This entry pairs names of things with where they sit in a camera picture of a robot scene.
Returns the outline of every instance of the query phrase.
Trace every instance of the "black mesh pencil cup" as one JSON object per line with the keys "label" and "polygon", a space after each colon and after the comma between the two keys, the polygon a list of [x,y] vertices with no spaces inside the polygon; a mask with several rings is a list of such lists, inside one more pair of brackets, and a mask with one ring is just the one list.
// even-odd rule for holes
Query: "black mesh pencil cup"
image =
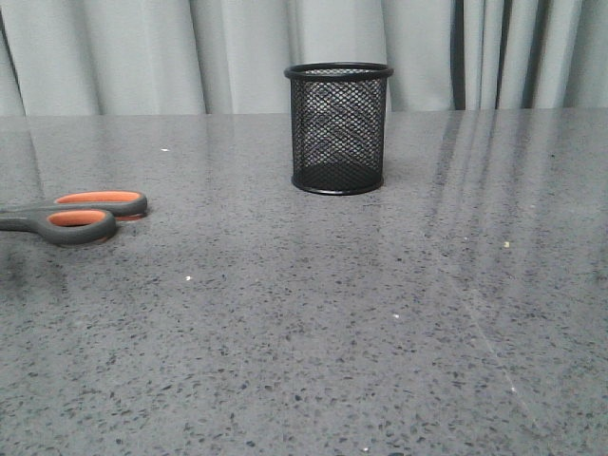
{"label": "black mesh pencil cup", "polygon": [[294,176],[302,190],[355,195],[382,185],[387,79],[380,64],[291,66]]}

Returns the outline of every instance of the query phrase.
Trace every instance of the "table surface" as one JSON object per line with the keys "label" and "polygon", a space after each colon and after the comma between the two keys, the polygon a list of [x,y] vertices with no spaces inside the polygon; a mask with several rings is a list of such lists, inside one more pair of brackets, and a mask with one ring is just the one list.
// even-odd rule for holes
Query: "table surface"
{"label": "table surface", "polygon": [[0,454],[601,455],[608,110],[392,113],[385,185],[291,185],[287,115],[0,119]]}

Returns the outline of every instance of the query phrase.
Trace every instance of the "gray granite countertop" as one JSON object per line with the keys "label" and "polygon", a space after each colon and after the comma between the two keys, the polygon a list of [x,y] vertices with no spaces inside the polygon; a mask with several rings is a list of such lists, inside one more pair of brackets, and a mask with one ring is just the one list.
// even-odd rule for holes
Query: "gray granite countertop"
{"label": "gray granite countertop", "polygon": [[2,455],[597,455],[608,110],[392,113],[385,185],[292,186],[287,115],[0,118]]}

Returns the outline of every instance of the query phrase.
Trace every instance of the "curtain fold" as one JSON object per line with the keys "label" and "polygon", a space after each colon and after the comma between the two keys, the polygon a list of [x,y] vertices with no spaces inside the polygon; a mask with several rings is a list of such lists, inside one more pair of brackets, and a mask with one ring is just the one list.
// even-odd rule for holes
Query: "curtain fold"
{"label": "curtain fold", "polygon": [[0,0],[0,115],[289,110],[283,69],[388,62],[393,110],[608,106],[605,0]]}

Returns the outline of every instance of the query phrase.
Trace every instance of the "metal mesh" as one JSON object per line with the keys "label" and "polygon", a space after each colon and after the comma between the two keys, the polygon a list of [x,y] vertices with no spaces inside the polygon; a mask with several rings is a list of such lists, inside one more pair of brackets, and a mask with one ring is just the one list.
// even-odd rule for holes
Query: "metal mesh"
{"label": "metal mesh", "polygon": [[[306,74],[367,69],[323,68]],[[294,184],[316,193],[355,194],[382,184],[387,78],[354,82],[292,79]]]}

